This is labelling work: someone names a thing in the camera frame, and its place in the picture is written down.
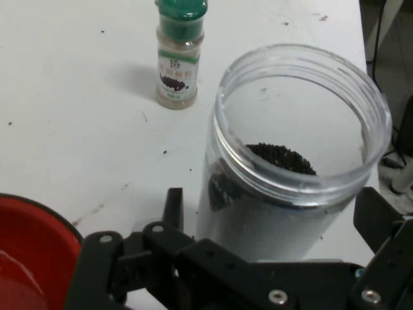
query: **clear plastic jar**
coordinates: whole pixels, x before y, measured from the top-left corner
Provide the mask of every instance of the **clear plastic jar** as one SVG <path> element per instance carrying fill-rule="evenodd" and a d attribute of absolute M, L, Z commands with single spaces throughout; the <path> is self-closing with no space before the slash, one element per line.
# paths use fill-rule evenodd
<path fill-rule="evenodd" d="M 364 186 L 391 131 L 376 86 L 345 59 L 304 45 L 266 46 L 225 72 L 210 119 L 197 238 L 246 260 L 297 260 Z M 245 147 L 284 145 L 317 175 L 276 167 Z"/>

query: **red bowl rim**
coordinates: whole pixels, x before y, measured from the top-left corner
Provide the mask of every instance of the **red bowl rim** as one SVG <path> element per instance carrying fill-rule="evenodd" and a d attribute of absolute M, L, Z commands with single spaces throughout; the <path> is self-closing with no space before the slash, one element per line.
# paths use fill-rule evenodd
<path fill-rule="evenodd" d="M 0 197 L 4 197 L 4 198 L 11 198 L 11 199 L 15 199 L 15 200 L 20 200 L 22 202 L 25 203 L 29 203 L 30 205 L 37 207 L 45 212 L 47 212 L 48 214 L 52 215 L 53 217 L 55 217 L 56 219 L 58 219 L 77 239 L 77 241 L 79 241 L 79 243 L 81 244 L 83 241 L 83 237 L 80 234 L 79 231 L 77 231 L 77 229 L 68 221 L 66 220 L 64 217 L 62 217 L 59 213 L 57 213 L 56 211 L 52 210 L 49 207 L 46 207 L 45 205 L 42 205 L 39 202 L 36 202 L 34 200 L 28 199 L 28 198 L 24 198 L 21 196 L 17 196 L 17 195 L 13 195 L 13 194 L 3 194 L 0 193 Z"/>

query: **white table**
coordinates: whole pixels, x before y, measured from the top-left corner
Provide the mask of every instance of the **white table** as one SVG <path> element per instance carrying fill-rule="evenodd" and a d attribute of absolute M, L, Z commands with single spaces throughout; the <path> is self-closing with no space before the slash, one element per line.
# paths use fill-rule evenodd
<path fill-rule="evenodd" d="M 183 187 L 191 235 L 208 117 L 235 58 L 262 45 L 304 43 L 365 70 L 358 0 L 209 5 L 198 99 L 173 111 L 154 100 L 153 1 L 2 1 L 0 191 L 55 209 L 83 235 L 115 230 L 128 236 L 135 222 L 161 214 L 169 187 Z M 370 185 L 378 186 L 377 171 Z M 309 258 L 370 260 L 352 226 L 352 206 Z"/>

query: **screw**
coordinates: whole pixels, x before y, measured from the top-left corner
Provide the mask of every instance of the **screw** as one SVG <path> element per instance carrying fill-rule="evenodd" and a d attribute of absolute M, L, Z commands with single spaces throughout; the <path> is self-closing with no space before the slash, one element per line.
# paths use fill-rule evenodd
<path fill-rule="evenodd" d="M 112 239 L 113 239 L 112 236 L 110 236 L 109 234 L 106 234 L 106 235 L 102 236 L 102 237 L 99 239 L 99 241 L 100 241 L 101 243 L 106 243 L 106 242 L 111 242 Z"/>
<path fill-rule="evenodd" d="M 371 304 L 378 304 L 381 301 L 381 296 L 379 293 L 376 291 L 373 291 L 372 289 L 365 289 L 361 292 L 361 297 L 364 299 L 366 302 L 369 302 Z"/>
<path fill-rule="evenodd" d="M 363 274 L 363 272 L 364 272 L 364 268 L 359 268 L 359 269 L 356 270 L 356 272 L 354 273 L 354 275 L 356 276 L 356 278 L 359 278 L 359 277 L 361 277 L 361 275 Z"/>
<path fill-rule="evenodd" d="M 154 233 L 160 233 L 161 231 L 163 231 L 163 227 L 160 226 L 160 225 L 155 225 L 155 226 L 153 226 L 152 231 Z"/>
<path fill-rule="evenodd" d="M 273 289 L 268 294 L 268 299 L 276 305 L 284 305 L 288 300 L 288 295 L 286 292 L 280 289 Z"/>

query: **black cable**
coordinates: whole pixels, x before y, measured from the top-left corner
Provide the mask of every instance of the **black cable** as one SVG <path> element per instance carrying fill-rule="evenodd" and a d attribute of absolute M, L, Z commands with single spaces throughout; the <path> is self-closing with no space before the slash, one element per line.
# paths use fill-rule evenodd
<path fill-rule="evenodd" d="M 373 55 L 373 62 L 372 62 L 372 79 L 374 84 L 376 84 L 377 88 L 381 93 L 381 88 L 379 86 L 379 83 L 376 80 L 376 64 L 377 64 L 377 55 L 378 55 L 378 48 L 379 48 L 379 39 L 380 39 L 380 30 L 381 30 L 381 20 L 383 18 L 383 12 L 385 10 L 385 5 L 386 5 L 387 0 L 383 0 L 380 6 L 380 12 L 379 12 L 379 20 L 377 23 L 377 34 L 376 34 L 376 42 L 374 43 L 374 55 Z M 399 130 L 393 125 L 393 130 L 398 133 Z M 397 155 L 400 157 L 401 161 L 403 162 L 404 165 L 407 165 L 406 159 L 403 156 L 403 154 L 396 148 L 396 142 L 394 141 L 394 137 L 392 134 L 392 145 L 394 147 L 394 151 L 397 153 Z"/>
<path fill-rule="evenodd" d="M 383 0 L 381 7 L 380 7 L 380 13 L 379 13 L 379 20 L 377 23 L 377 34 L 376 34 L 376 42 L 374 43 L 374 55 L 373 55 L 373 64 L 372 64 L 372 79 L 374 84 L 376 84 L 377 88 L 379 89 L 380 92 L 380 86 L 379 83 L 376 81 L 376 63 L 377 63 L 377 51 L 379 49 L 379 38 L 380 38 L 380 28 L 381 28 L 381 20 L 383 18 L 383 12 L 385 10 L 385 5 L 386 5 L 387 0 Z"/>
<path fill-rule="evenodd" d="M 387 153 L 385 153 L 385 154 L 383 155 L 383 157 L 386 157 L 386 156 L 388 156 L 388 155 L 390 155 L 390 154 L 393 154 L 395 151 L 396 151 L 396 150 L 390 150 L 390 151 L 388 151 Z"/>
<path fill-rule="evenodd" d="M 391 160 L 390 158 L 382 158 L 380 164 L 384 167 L 391 168 L 391 169 L 403 169 L 404 168 L 396 160 Z"/>

